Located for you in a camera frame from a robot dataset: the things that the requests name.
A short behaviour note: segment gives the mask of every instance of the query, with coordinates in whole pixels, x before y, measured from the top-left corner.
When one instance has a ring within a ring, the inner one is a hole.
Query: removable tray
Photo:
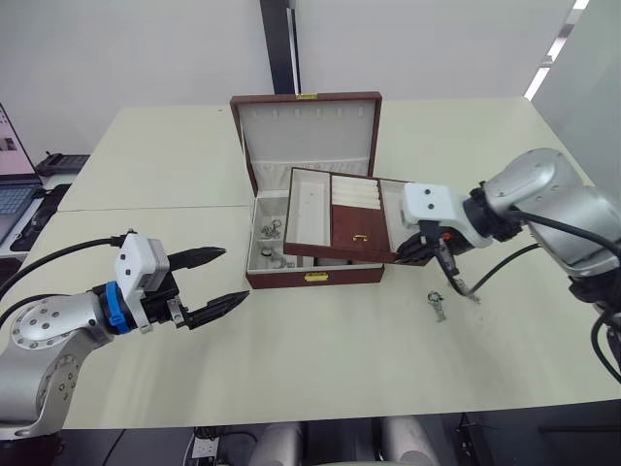
[[[294,168],[284,253],[394,263],[399,245],[417,232],[403,221],[405,184]]]

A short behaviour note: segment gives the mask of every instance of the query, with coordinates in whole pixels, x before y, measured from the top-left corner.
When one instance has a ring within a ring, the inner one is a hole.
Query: wooden jewelry box
[[[253,288],[381,280],[383,265],[357,258],[355,250],[352,257],[315,253],[323,251],[321,246],[332,225],[324,215],[330,208],[330,191],[313,178],[313,174],[323,173],[315,170],[361,177],[373,173],[380,109],[378,92],[231,99],[255,195],[245,273]],[[296,218],[290,222],[289,189],[294,167],[307,169],[300,172],[307,174],[307,178],[302,176],[295,183],[292,197],[298,203],[309,202],[301,212],[294,209]],[[303,246],[302,253],[289,250],[285,237],[295,239],[292,245]]]

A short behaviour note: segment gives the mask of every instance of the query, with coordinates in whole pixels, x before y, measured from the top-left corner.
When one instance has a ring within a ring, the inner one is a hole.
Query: wire
[[[106,466],[108,464],[108,460],[112,456],[112,454],[114,452],[114,449],[116,448],[116,446],[118,445],[118,442],[120,442],[120,439],[123,437],[123,435],[125,434],[126,431],[127,431],[127,429],[123,429],[123,430],[120,431],[120,434],[118,434],[118,437],[116,437],[116,440],[114,441],[113,445],[108,450],[108,454],[104,458],[104,462],[101,463],[101,466]]]
[[[181,463],[182,466],[185,466],[187,464],[187,459],[188,459],[187,456],[190,453],[190,448],[192,447],[192,444],[194,443],[194,438],[196,437],[195,432],[196,432],[196,429],[192,431],[192,435],[190,435],[190,440],[187,443],[187,447],[185,447],[185,453],[183,454],[183,462]]]
[[[55,260],[55,259],[57,259],[59,257],[62,257],[63,255],[71,254],[72,252],[76,252],[78,250],[85,250],[85,249],[88,249],[88,248],[93,248],[95,246],[111,245],[111,246],[120,247],[122,245],[122,243],[123,243],[124,238],[125,237],[123,235],[123,236],[120,236],[120,237],[119,236],[112,236],[110,238],[101,238],[99,240],[86,241],[84,243],[78,243],[78,244],[70,246],[68,248],[64,248],[62,250],[58,250],[56,252],[53,252],[52,254],[48,254],[48,255],[42,257],[41,259],[35,260],[33,263],[31,263],[31,264],[27,265],[26,267],[24,267],[23,269],[19,270],[17,273],[15,273],[12,276],[10,276],[4,283],[2,283],[2,285],[0,286],[0,300],[4,297],[5,294],[7,294],[7,291],[9,291],[9,289],[11,289],[14,284],[19,282],[21,279],[23,279],[30,272],[38,269],[39,267],[47,264],[48,262],[52,262],[53,260]],[[12,305],[12,307],[10,307],[7,311],[5,311],[0,316],[0,327],[2,327],[2,325],[4,325],[4,323],[7,321],[7,318],[9,318],[11,313],[13,313],[17,308],[18,308],[18,306],[16,307],[16,305]]]
[[[607,309],[603,311],[598,319],[595,321],[595,323],[593,324],[593,328],[591,328],[591,346],[593,347],[595,355],[598,356],[598,359],[600,359],[605,369],[611,374],[612,377],[614,377],[619,383],[621,383],[621,374],[619,374],[612,366],[612,364],[610,364],[610,361],[605,358],[604,353],[602,352],[602,348],[600,347],[600,342],[598,340],[598,335],[600,334],[600,329],[602,328],[602,325],[604,325],[604,323],[609,320],[613,314],[614,310]]]
[[[507,213],[507,216],[509,218],[515,218],[522,221],[531,221],[532,223],[539,223],[541,225],[554,228],[556,230],[564,231],[565,233],[569,233],[579,238],[583,238],[585,240],[592,241],[593,243],[597,243],[601,247],[612,252],[619,259],[619,265],[617,265],[617,280],[616,284],[613,286],[613,290],[616,289],[617,293],[619,292],[619,288],[621,288],[621,248],[619,248],[609,239],[591,231],[578,228],[577,226],[567,225],[566,223],[552,220],[551,218],[536,216],[527,212],[511,211]],[[598,359],[600,359],[606,370],[611,374],[612,377],[614,377],[616,381],[621,383],[621,374],[619,374],[619,372],[617,372],[612,364],[610,364],[610,362],[605,358],[604,353],[602,352],[602,348],[600,347],[600,342],[598,340],[598,334],[600,332],[600,329],[602,328],[602,325],[605,322],[607,323],[614,314],[615,311],[613,309],[606,309],[603,310],[603,312],[597,318],[597,320],[593,324],[593,327],[591,328],[591,346],[593,347],[595,355],[598,356]]]
[[[467,297],[467,296],[471,296],[471,295],[475,294],[477,290],[479,290],[489,279],[491,279],[499,270],[501,270],[503,267],[505,267],[513,259],[516,259],[520,255],[525,254],[526,252],[529,252],[531,250],[536,250],[538,248],[540,248],[540,246],[537,243],[534,243],[532,245],[527,246],[526,248],[522,248],[521,250],[517,250],[512,255],[509,255],[509,256],[505,257],[492,270],[490,270],[487,274],[485,274],[481,280],[476,282],[476,284],[471,289],[469,289],[467,291],[463,290],[459,286],[459,284],[455,281],[453,276],[450,274],[450,271],[448,270],[448,267],[446,266],[446,264],[444,264],[444,262],[441,259],[441,255],[440,255],[439,251],[435,252],[435,256],[436,256],[436,259],[438,260],[438,262],[440,263],[440,267],[442,268],[442,271],[444,272],[444,274],[448,278],[448,282],[453,287],[453,289],[455,291],[457,291],[457,293],[460,294],[461,296]]]

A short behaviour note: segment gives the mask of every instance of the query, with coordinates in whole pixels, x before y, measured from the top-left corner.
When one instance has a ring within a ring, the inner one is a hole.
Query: floor
[[[461,453],[455,428],[462,414],[420,416],[441,466],[473,465]],[[621,401],[559,407],[468,413],[481,432],[494,465],[607,466],[621,464]],[[612,432],[541,432],[542,426],[607,426]],[[236,426],[260,437],[264,426]],[[305,425],[302,466],[335,461],[374,460],[373,420],[320,420]],[[127,430],[107,466],[181,465],[191,428]],[[64,430],[64,451],[54,466],[101,466],[119,430]],[[248,436],[223,437],[219,462],[246,466],[254,443]]]

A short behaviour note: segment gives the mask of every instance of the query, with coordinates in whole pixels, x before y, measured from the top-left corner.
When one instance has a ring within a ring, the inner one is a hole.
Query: white table
[[[28,261],[133,227],[167,252],[204,245],[228,252],[176,272],[190,309],[248,289],[250,211],[237,208],[60,213]],[[465,254],[472,284],[511,244]],[[109,247],[59,259],[24,279],[7,304],[74,293],[114,278]],[[435,263],[388,266],[381,283],[255,290],[229,316],[194,331],[155,325],[92,353],[66,427],[162,427],[524,408],[616,398],[619,388],[589,344],[595,312],[568,292],[537,250],[478,293],[455,295]],[[436,322],[427,293],[445,298]],[[7,328],[0,346],[7,338]]]
[[[234,149],[237,136],[218,133],[228,123],[198,135],[202,122],[216,118],[213,112],[121,113],[63,202],[65,211],[84,212],[55,215],[28,260],[133,227],[161,239],[168,252],[204,245],[229,250],[208,266],[176,273],[190,309],[247,289],[249,183],[241,151]],[[174,171],[168,152],[151,143],[165,127],[175,136],[185,131],[181,127],[193,128],[177,144],[182,150]],[[209,163],[192,149],[205,148],[206,141]],[[146,147],[154,151],[145,153]],[[523,99],[390,102],[382,111],[375,173],[467,192],[537,147],[565,150]],[[110,189],[115,171],[122,173]],[[99,180],[102,174],[110,177]],[[177,188],[171,196],[159,192],[164,181]],[[101,195],[102,189],[110,195]],[[222,204],[233,207],[202,207]],[[531,242],[523,233],[460,256],[459,266],[473,283]],[[107,247],[62,258],[27,277],[3,306],[111,280],[113,260]],[[435,263],[389,266],[377,284],[253,291],[229,316],[195,331],[166,324],[95,351],[82,369],[66,426],[210,425],[617,398],[618,386],[589,344],[596,314],[572,298],[568,285],[562,270],[537,250],[481,289],[480,306],[456,296]],[[445,322],[437,323],[427,304],[432,289],[445,297]]]
[[[467,193],[520,153],[565,151],[521,97],[385,101],[375,175]],[[252,191],[228,107],[150,107],[118,114],[59,211],[242,206]]]

